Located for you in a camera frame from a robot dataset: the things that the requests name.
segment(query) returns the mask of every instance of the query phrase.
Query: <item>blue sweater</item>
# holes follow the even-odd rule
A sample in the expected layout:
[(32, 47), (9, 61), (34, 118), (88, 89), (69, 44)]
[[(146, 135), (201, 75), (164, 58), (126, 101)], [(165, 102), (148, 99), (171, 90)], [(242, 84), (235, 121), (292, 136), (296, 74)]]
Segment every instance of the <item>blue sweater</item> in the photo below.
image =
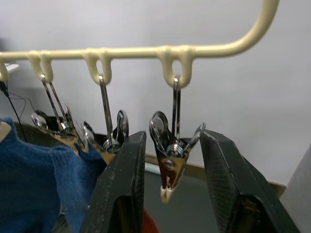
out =
[(80, 230), (97, 177), (106, 168), (90, 148), (80, 157), (68, 147), (45, 148), (18, 139), (12, 129), (0, 143), (0, 232), (49, 233), (60, 206), (73, 233)]

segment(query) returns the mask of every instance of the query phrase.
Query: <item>tan clip tip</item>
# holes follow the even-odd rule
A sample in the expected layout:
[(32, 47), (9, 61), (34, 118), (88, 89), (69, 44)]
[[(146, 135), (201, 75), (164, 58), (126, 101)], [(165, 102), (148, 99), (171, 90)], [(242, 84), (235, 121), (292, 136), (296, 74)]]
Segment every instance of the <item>tan clip tip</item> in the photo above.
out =
[(169, 203), (174, 191), (175, 191), (175, 188), (167, 189), (167, 188), (163, 188), (162, 186), (160, 187), (160, 195), (161, 195), (161, 200), (163, 204)]

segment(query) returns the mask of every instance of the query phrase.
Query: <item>gray wall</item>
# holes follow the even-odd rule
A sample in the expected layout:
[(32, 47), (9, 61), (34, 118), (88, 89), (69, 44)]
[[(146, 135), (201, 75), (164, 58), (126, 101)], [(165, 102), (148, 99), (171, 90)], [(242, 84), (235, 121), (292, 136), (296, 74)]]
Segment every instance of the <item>gray wall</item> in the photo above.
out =
[[(248, 32), (260, 5), (260, 0), (11, 0), (0, 7), (0, 36), (9, 50), (227, 43)], [(281, 0), (271, 28), (254, 48), (194, 62), (192, 81), (182, 92), (182, 137), (205, 122), (234, 140), (268, 180), (287, 184), (311, 141), (310, 7), (308, 0)], [(11, 90), (52, 114), (29, 62), (20, 65)], [(52, 67), (56, 91), (74, 118), (105, 133), (100, 89), (85, 61), (53, 61)], [(148, 131), (157, 110), (172, 118), (172, 89), (159, 61), (117, 60), (112, 72), (107, 90), (114, 125), (119, 109), (127, 111), (132, 133)], [(0, 102), (0, 117), (13, 116), (1, 94)], [(24, 114), (28, 122), (30, 112)], [(150, 138), (147, 152), (154, 153)], [(189, 162), (203, 165), (199, 146)]]
[(294, 172), (281, 202), (302, 233), (311, 231), (311, 145)]

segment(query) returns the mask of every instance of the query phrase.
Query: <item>metal hook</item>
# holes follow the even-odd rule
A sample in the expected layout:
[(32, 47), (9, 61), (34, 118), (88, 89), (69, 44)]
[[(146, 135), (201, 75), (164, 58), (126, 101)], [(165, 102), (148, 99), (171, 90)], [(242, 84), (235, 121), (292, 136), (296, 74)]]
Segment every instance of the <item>metal hook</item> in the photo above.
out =
[(99, 76), (99, 82), (102, 92), (102, 99), (103, 99), (103, 106), (104, 106), (104, 114), (105, 114), (105, 120), (106, 120), (106, 127), (107, 127), (107, 137), (108, 137), (108, 143), (109, 146), (112, 146), (112, 120), (111, 120), (111, 114), (110, 114), (110, 108), (109, 108), (109, 101), (108, 101), (108, 94), (106, 85), (104, 84), (103, 76)]
[(180, 78), (180, 75), (174, 78), (174, 86), (173, 86), (173, 119), (172, 119), (172, 141), (171, 141), (172, 145), (174, 143), (178, 144), (179, 142), (180, 94), (181, 94), (181, 89), (178, 85), (179, 78)]

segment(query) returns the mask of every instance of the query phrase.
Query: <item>hanger bar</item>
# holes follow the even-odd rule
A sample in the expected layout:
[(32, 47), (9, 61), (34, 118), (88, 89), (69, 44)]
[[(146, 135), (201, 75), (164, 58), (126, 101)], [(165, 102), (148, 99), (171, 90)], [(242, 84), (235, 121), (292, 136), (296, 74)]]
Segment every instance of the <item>hanger bar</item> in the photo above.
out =
[(39, 79), (41, 79), (40, 76), (44, 73), (46, 81), (51, 82), (53, 79), (52, 60), (85, 59), (91, 77), (98, 85), (100, 84), (100, 74), (97, 70), (96, 62), (100, 60), (104, 71), (104, 84), (107, 85), (111, 80), (111, 61), (113, 59), (158, 58), (162, 63), (164, 79), (171, 87), (173, 87), (175, 77), (172, 64), (175, 60), (181, 62), (182, 75), (179, 80), (179, 85), (180, 88), (183, 88), (187, 86), (191, 80), (192, 62), (195, 58), (232, 56), (254, 46), (270, 27), (276, 14), (278, 3), (279, 0), (263, 0), (259, 17), (253, 28), (241, 39), (223, 45), (0, 52), (0, 81), (6, 81), (8, 78), (6, 67), (3, 65), (7, 60), (30, 60)]

